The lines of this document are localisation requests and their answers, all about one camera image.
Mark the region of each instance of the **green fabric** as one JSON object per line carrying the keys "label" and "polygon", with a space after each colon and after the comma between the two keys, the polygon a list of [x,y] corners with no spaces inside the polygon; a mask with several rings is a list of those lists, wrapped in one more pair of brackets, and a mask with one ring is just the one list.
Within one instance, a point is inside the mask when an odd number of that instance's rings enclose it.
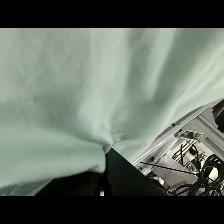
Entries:
{"label": "green fabric", "polygon": [[0,29],[0,186],[103,172],[224,96],[223,29]]}

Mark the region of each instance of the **metal rod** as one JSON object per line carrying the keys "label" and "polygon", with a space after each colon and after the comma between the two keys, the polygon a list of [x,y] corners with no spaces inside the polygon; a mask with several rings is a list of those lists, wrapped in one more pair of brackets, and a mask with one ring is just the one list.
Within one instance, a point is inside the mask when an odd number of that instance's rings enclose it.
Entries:
{"label": "metal rod", "polygon": [[193,175],[196,176],[195,173],[191,173],[191,172],[188,172],[188,171],[177,170],[177,169],[174,169],[174,168],[169,168],[169,167],[160,166],[160,165],[156,165],[156,164],[145,163],[145,162],[140,162],[140,163],[145,164],[145,165],[150,165],[150,166],[155,166],[155,167],[164,168],[164,169],[167,169],[167,170],[173,170],[173,171],[177,171],[177,172],[181,172],[181,173],[193,174]]}

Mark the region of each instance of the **wrinkled fabric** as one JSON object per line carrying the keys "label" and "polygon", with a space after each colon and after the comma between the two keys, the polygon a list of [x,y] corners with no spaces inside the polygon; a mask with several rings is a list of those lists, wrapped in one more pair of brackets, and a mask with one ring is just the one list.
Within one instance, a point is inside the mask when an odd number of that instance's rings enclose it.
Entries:
{"label": "wrinkled fabric", "polygon": [[0,29],[0,186],[103,172],[224,96],[223,29]]}

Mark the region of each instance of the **light green cloth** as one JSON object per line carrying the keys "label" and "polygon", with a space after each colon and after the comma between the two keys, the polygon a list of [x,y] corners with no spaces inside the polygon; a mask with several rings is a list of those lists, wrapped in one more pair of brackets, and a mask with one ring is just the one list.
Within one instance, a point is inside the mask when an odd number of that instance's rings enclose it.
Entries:
{"label": "light green cloth", "polygon": [[224,96],[223,29],[0,29],[0,186],[103,172]]}

